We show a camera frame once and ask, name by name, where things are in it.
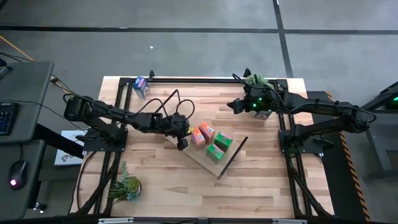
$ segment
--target orange box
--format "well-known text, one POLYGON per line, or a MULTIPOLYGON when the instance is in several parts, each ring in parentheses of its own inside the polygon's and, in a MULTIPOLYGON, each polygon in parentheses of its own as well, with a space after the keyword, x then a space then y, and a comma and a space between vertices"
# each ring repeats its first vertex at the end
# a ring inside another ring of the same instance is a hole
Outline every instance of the orange box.
POLYGON ((193 132, 191 133, 191 140, 197 150, 203 149, 203 147, 206 145, 206 139, 201 134, 199 128, 193 129, 193 132))
POLYGON ((213 128, 211 128, 207 123, 203 122, 201 125, 199 125, 199 130, 202 133, 203 137, 205 137, 207 144, 213 142, 216 136, 216 132, 213 128))

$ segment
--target green box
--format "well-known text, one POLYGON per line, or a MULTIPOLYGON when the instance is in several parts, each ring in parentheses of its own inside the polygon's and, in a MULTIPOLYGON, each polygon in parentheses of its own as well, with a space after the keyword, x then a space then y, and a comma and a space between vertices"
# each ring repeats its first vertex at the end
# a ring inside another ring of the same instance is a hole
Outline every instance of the green box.
POLYGON ((219 132, 214 139, 214 144, 218 146, 223 152, 226 152, 228 150, 232 142, 233 139, 222 132, 219 132))
POLYGON ((219 161, 224 157, 224 154, 225 153, 214 144, 211 144, 207 147, 206 156, 215 164, 219 163, 219 161))

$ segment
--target wooden table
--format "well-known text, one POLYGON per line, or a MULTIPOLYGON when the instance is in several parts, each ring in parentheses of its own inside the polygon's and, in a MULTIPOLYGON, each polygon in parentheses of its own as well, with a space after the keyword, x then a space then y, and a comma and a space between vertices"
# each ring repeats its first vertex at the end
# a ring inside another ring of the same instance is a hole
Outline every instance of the wooden table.
MULTIPOLYGON (((119 78, 104 77, 99 100, 114 104, 119 78)), ((290 92, 307 97, 303 79, 287 81, 290 92)), ((234 141, 240 142, 245 136, 249 138, 224 176, 217 180, 214 174, 178 151, 163 136, 140 133, 129 127, 121 160, 127 162, 130 175, 141 180, 142 197, 137 205, 129 202, 114 204, 112 216, 293 218, 285 157, 280 153, 277 139, 280 126, 276 114, 273 113, 267 121, 254 119, 252 113, 233 114, 226 104, 244 96, 240 84, 150 83, 148 99, 165 100, 175 89, 179 89, 182 100, 194 101, 196 115, 215 128, 232 130, 234 141)), ((134 93, 130 110, 139 110, 148 99, 139 99, 134 93)), ((176 104, 177 99, 172 98, 166 104, 166 110, 172 110, 176 104)), ((158 107, 159 103, 153 102, 144 111, 152 112, 158 107)), ((311 114, 300 113, 294 118, 297 124, 312 124, 311 114)), ((81 204, 98 185, 103 157, 100 152, 93 156, 83 173, 81 204)), ((302 157, 308 188, 325 210, 333 213, 321 160, 311 154, 302 154, 302 157)), ((107 192, 105 189, 101 210, 107 192)), ((298 195, 300 208, 304 211, 300 190, 298 195)), ((76 211, 76 198, 73 211, 76 211)))

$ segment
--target computer mouse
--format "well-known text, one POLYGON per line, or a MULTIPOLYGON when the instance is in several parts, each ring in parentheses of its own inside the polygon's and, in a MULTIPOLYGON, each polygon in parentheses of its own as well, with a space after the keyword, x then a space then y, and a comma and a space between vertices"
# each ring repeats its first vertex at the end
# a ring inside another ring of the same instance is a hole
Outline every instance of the computer mouse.
POLYGON ((12 190, 20 190, 26 184, 27 161, 13 163, 8 172, 8 184, 12 190))

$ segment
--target wooden board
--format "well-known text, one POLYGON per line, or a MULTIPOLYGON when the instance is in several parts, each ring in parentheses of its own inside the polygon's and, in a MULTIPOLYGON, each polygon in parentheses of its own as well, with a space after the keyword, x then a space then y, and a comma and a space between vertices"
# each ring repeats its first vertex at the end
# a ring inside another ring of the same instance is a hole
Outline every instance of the wooden board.
MULTIPOLYGON (((104 77, 99 99, 114 104, 118 82, 119 77, 104 77)), ((288 84, 291 92, 307 97, 303 79, 288 79, 288 84)), ((226 103, 243 97, 239 84, 152 83, 147 100, 165 100, 176 88, 182 98, 194 101, 197 116, 217 129, 232 131, 236 142, 241 142, 245 136, 249 139, 224 176, 217 180, 214 174, 178 151, 163 136, 140 133, 128 127, 129 137, 122 161, 127 162, 129 173, 141 180, 142 197, 137 205, 128 202, 113 205, 112 216, 294 217, 286 163, 277 140, 280 129, 277 116, 273 113, 264 122, 253 119, 252 113, 233 114, 226 103)), ((134 93, 130 110, 139 110, 147 100, 139 99, 134 93)), ((177 101, 171 99, 165 106, 166 110, 175 108, 177 101)), ((151 103, 144 111, 152 112, 158 107, 158 103, 151 103)), ((312 124, 311 114, 296 114, 295 122, 312 124)), ((98 184, 103 156, 103 153, 97 153, 84 171, 80 187, 82 204, 98 184)), ((303 164, 308 188, 324 208, 333 213, 321 160, 314 155, 303 154, 303 164)), ((304 211, 300 190, 298 194, 300 208, 304 211)), ((71 212, 75 210, 74 202, 71 212)))

